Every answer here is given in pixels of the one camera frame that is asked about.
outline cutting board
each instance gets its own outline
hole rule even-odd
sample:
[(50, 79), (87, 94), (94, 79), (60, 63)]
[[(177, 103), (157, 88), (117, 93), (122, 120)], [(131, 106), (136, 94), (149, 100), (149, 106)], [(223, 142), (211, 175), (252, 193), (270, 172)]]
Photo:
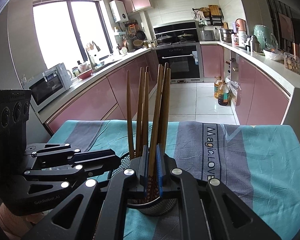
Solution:
[(209, 9), (210, 9), (211, 15), (221, 16), (221, 12), (219, 10), (219, 6), (218, 5), (209, 5)]

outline white tile floor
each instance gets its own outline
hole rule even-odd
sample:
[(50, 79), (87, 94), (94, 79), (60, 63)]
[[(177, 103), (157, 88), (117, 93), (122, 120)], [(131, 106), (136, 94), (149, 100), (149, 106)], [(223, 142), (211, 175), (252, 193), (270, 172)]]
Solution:
[[(213, 83), (172, 84), (169, 122), (197, 121), (236, 125), (231, 106), (220, 106), (213, 97)], [(149, 100), (149, 121), (153, 120), (156, 92)]]

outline window frame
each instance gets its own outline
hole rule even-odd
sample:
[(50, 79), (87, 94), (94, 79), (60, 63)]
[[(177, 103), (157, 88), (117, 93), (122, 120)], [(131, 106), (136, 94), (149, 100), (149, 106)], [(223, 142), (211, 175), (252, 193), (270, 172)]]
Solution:
[(98, 0), (97, 1), (96, 0), (53, 0), (53, 1), (36, 3), (36, 4), (33, 5), (33, 7), (40, 6), (40, 5), (43, 5), (43, 4), (48, 4), (48, 3), (56, 3), (56, 2), (64, 2), (64, 1), (67, 2), (72, 28), (74, 30), (74, 36), (77, 40), (78, 47), (79, 47), (81, 56), (83, 58), (83, 61), (88, 61), (89, 59), (87, 57), (87, 53), (86, 53), (86, 51), (84, 49), (84, 46), (83, 46), (83, 44), (81, 42), (81, 39), (80, 39), (80, 33), (78, 31), (77, 24), (76, 24), (75, 19), (74, 19), (74, 14), (73, 14), (71, 2), (89, 1), (89, 2), (93, 2), (96, 5), (97, 12), (98, 12), (99, 19), (100, 19), (100, 23), (101, 23), (101, 26), (102, 26), (102, 30), (103, 30), (103, 33), (105, 35), (106, 42), (108, 44), (109, 52), (110, 52), (110, 54), (112, 54), (113, 53), (112, 43), (111, 43), (110, 35), (109, 35), (107, 27), (106, 27), (106, 22), (104, 20), (104, 17), (103, 17), (102, 11), (101, 11), (101, 6), (100, 6), (100, 3), (99, 3), (100, 1), (98, 1)]

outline water heater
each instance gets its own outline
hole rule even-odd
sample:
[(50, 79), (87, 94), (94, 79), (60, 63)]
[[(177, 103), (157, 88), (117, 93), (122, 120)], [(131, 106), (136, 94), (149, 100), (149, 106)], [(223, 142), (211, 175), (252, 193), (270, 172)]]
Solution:
[(113, 0), (110, 2), (110, 8), (113, 14), (114, 21), (116, 23), (129, 21), (123, 2)]

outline oven handle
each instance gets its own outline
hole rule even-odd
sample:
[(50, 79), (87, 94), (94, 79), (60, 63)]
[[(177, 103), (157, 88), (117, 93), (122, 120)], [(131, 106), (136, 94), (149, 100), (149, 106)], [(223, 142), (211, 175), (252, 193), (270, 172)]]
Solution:
[(172, 56), (172, 57), (193, 57), (193, 54), (190, 54), (190, 55), (181, 55), (181, 56)]

